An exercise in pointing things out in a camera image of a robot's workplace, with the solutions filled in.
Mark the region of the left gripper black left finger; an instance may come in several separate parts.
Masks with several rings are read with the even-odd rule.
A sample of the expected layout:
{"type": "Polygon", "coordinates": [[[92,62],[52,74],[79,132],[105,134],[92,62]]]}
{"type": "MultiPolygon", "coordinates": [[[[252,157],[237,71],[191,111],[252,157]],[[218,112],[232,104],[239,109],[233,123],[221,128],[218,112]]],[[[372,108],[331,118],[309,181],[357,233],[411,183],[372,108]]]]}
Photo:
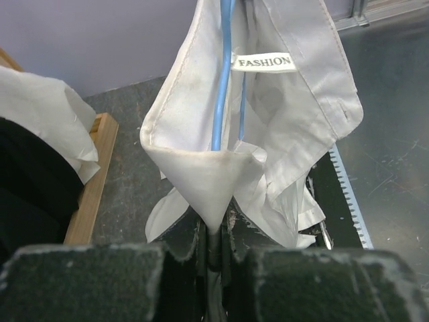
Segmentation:
{"type": "Polygon", "coordinates": [[[1,272],[1,320],[199,321],[204,235],[189,214],[150,244],[21,248],[1,272]]]}

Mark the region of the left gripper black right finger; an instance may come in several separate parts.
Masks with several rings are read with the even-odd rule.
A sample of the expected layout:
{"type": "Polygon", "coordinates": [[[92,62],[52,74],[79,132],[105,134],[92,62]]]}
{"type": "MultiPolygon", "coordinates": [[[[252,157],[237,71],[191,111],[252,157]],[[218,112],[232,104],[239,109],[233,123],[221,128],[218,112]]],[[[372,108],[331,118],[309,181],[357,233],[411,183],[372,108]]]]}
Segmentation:
{"type": "Polygon", "coordinates": [[[419,288],[391,252],[288,250],[231,201],[223,223],[229,321],[417,321],[419,288]]]}

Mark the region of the blue wire hanger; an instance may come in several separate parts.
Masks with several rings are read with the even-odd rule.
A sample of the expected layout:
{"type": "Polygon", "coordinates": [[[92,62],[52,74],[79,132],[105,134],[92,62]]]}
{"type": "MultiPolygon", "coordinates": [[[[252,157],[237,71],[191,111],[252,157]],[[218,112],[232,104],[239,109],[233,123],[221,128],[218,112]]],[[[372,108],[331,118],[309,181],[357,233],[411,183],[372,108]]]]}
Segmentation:
{"type": "Polygon", "coordinates": [[[217,91],[216,103],[214,105],[214,115],[212,123],[211,150],[221,150],[221,139],[223,129],[223,116],[225,102],[227,98],[227,89],[229,84],[229,75],[231,71],[232,51],[232,30],[233,13],[236,1],[220,1],[221,8],[221,31],[222,31],[222,66],[219,77],[219,86],[217,91]]]}

